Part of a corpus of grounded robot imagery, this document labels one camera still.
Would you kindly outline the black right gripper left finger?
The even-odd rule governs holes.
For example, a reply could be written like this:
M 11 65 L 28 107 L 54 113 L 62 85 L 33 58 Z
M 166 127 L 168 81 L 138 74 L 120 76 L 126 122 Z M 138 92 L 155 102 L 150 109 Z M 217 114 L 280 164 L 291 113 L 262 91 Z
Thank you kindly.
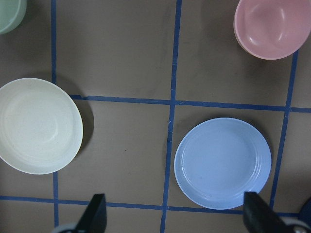
M 78 221 L 76 233 L 104 233 L 107 226 L 105 194 L 94 194 L 82 217 Z

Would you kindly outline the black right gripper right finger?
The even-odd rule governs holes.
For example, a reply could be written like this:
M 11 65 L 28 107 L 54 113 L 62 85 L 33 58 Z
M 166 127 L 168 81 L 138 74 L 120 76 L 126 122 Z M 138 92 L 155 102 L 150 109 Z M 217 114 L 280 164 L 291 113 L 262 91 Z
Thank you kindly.
M 285 223 L 257 194 L 245 192 L 243 197 L 243 223 L 249 233 L 303 233 L 300 223 Z

